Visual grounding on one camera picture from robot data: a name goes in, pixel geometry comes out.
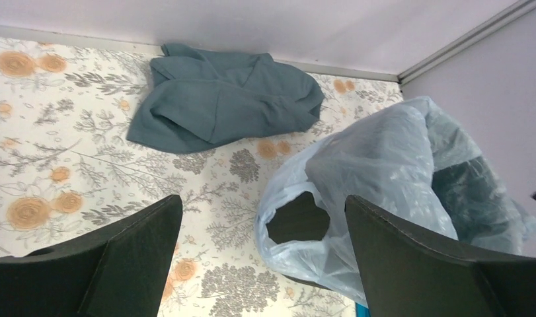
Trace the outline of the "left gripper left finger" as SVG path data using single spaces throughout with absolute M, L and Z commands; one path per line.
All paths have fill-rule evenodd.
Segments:
M 170 195 L 23 257 L 0 258 L 0 316 L 156 316 L 183 216 Z

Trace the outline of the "light blue plastic trash bag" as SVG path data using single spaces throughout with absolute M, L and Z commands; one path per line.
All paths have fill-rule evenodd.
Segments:
M 254 224 L 260 256 L 274 271 L 266 224 L 302 192 L 313 193 L 330 216 L 321 284 L 359 304 L 367 301 L 344 212 L 349 195 L 449 238 L 509 254 L 521 254 L 536 232 L 536 218 L 508 195 L 479 146 L 428 97 L 362 118 L 275 172 Z

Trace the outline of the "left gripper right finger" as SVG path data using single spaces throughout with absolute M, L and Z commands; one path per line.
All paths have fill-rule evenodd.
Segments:
M 345 215 L 372 316 L 536 316 L 536 258 L 448 238 L 356 195 Z

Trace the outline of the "black plastic trash bin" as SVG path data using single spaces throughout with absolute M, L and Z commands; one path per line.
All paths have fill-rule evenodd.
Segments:
M 277 208 L 266 224 L 276 271 L 297 283 L 327 290 L 320 280 L 328 253 L 323 238 L 329 226 L 328 212 L 315 204 L 311 192 L 302 192 Z

